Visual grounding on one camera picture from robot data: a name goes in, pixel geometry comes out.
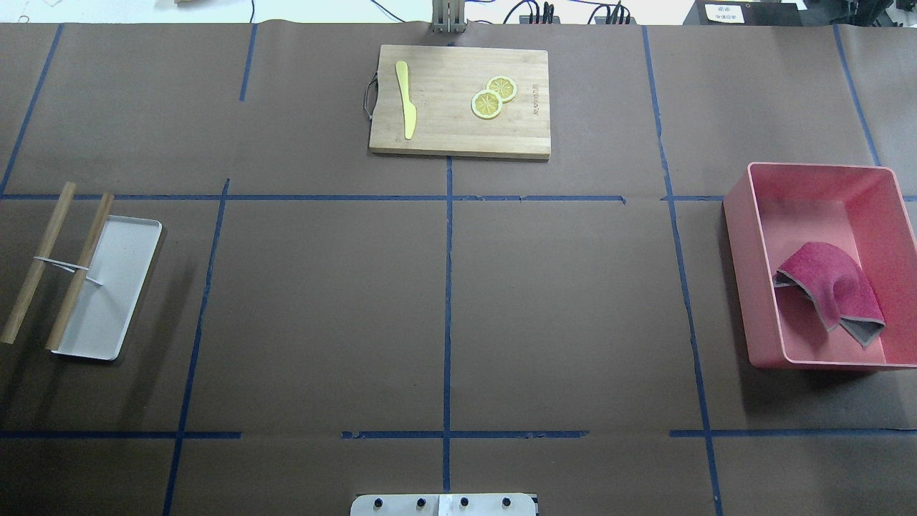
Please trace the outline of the pink cleaning cloth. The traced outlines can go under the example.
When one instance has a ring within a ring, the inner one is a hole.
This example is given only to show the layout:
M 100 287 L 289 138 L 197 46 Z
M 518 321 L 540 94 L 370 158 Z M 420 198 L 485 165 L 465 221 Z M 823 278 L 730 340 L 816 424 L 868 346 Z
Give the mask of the pink cleaning cloth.
M 850 254 L 828 242 L 806 242 L 776 268 L 773 288 L 795 287 L 826 331 L 843 328 L 861 347 L 887 327 L 871 281 Z

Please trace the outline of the pink plastic bin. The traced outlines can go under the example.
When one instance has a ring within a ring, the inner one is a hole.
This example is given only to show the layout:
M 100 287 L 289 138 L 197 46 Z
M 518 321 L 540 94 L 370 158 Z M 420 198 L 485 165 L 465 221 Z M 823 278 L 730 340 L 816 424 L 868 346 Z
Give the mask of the pink plastic bin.
M 748 359 L 761 368 L 893 371 L 915 367 L 915 239 L 890 168 L 751 163 L 724 197 Z M 855 339 L 807 290 L 776 277 L 803 245 L 833 245 L 868 278 L 885 327 Z

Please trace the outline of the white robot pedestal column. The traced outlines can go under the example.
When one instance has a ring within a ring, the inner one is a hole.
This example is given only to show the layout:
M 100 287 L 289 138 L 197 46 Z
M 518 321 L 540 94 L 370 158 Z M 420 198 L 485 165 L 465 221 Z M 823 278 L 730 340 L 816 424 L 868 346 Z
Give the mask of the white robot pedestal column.
M 373 494 L 355 497 L 350 515 L 538 515 L 521 492 Z

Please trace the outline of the aluminium frame post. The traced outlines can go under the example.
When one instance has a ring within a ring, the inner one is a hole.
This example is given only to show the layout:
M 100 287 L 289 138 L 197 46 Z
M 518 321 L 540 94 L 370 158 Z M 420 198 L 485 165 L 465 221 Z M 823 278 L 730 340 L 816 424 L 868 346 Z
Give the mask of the aluminium frame post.
M 431 30 L 440 34 L 462 34 L 468 20 L 465 0 L 433 0 L 431 2 Z

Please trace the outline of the bamboo cutting board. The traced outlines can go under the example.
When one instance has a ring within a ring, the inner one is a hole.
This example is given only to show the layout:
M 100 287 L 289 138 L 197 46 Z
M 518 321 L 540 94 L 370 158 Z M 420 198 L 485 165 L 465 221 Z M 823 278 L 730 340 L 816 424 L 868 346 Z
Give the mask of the bamboo cutting board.
M 417 108 L 415 136 L 403 134 L 394 65 L 406 61 Z M 518 93 L 493 120 L 471 111 L 471 98 L 491 77 L 517 82 Z M 378 96 L 370 122 L 373 153 L 548 160 L 552 153 L 548 53 L 535 49 L 384 44 L 376 72 Z

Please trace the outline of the yellow plastic knife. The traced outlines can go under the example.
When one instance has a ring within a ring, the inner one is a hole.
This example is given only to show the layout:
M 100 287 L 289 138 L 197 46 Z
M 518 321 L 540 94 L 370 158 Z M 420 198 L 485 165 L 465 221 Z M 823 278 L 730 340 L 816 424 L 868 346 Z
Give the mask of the yellow plastic knife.
M 411 99 L 411 76 L 408 63 L 397 61 L 394 65 L 396 79 L 400 91 L 400 102 L 403 109 L 403 134 L 406 140 L 415 136 L 417 125 L 417 108 Z

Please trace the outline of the white rack tray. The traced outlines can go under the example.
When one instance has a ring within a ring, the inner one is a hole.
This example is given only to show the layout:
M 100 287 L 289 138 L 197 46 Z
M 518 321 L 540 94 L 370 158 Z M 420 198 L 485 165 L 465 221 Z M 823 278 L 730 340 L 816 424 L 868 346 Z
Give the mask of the white rack tray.
M 56 355 L 117 359 L 161 234 L 158 220 L 108 216 Z

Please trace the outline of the lemon slice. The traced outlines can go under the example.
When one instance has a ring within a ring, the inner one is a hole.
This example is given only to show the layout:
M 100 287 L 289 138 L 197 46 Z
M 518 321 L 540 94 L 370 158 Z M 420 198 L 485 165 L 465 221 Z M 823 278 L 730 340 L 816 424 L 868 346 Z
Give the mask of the lemon slice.
M 486 89 L 494 92 L 502 102 L 511 102 L 517 97 L 517 82 L 505 75 L 491 77 L 486 82 Z
M 484 89 L 475 92 L 469 104 L 475 117 L 481 120 L 493 120 L 501 114 L 504 101 L 498 92 Z

